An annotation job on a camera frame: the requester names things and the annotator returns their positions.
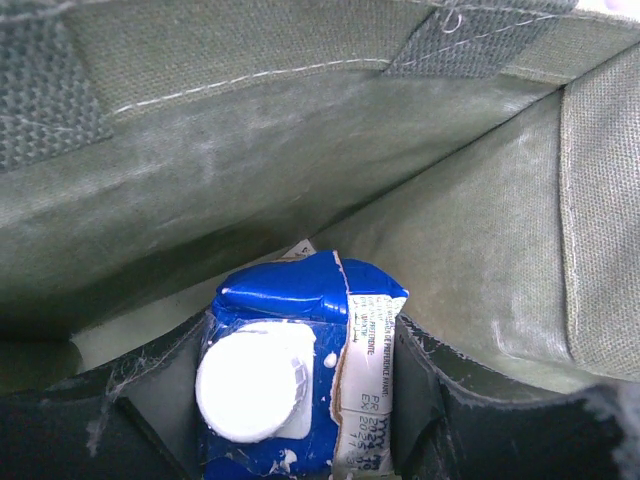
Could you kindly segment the blue juice carton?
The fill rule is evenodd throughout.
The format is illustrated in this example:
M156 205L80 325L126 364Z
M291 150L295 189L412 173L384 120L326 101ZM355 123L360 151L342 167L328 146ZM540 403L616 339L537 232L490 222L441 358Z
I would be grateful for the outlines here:
M396 319L408 292L301 241L218 287L195 378L207 479L393 472Z

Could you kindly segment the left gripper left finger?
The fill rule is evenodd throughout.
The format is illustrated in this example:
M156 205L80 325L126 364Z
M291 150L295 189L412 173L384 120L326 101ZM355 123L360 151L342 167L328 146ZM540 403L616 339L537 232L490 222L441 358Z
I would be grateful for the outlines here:
M194 382L206 315L102 366L1 399L4 479L200 479Z

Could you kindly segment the green canvas bag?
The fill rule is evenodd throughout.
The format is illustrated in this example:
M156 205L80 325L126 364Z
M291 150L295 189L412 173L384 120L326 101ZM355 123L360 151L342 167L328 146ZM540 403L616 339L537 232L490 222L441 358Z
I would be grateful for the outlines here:
M518 380L637 380L638 3L2 3L3 394L302 239Z

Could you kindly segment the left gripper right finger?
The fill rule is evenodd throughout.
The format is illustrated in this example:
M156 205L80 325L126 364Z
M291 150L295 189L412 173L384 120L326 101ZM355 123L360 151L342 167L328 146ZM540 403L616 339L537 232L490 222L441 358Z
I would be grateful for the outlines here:
M396 320L392 460L404 479L636 479L639 386L569 394L489 369Z

